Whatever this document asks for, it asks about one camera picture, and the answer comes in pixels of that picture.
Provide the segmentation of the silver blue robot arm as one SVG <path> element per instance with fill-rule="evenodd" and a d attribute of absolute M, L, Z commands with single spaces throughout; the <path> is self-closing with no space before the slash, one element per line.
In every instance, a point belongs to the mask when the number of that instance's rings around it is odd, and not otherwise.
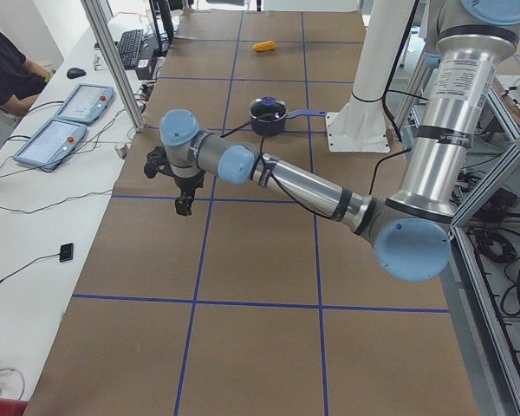
<path fill-rule="evenodd" d="M 439 274 L 451 253 L 445 226 L 449 198 L 500 62 L 520 38 L 520 1 L 444 1 L 428 25 L 440 57 L 406 172 L 385 200 L 361 196 L 249 144 L 200 128 L 195 115 L 173 109 L 159 125 L 161 143 L 147 156 L 147 177 L 171 177 L 178 214 L 191 212 L 207 173 L 240 185 L 252 180 L 285 193 L 305 209 L 367 240 L 379 264 L 405 281 Z"/>

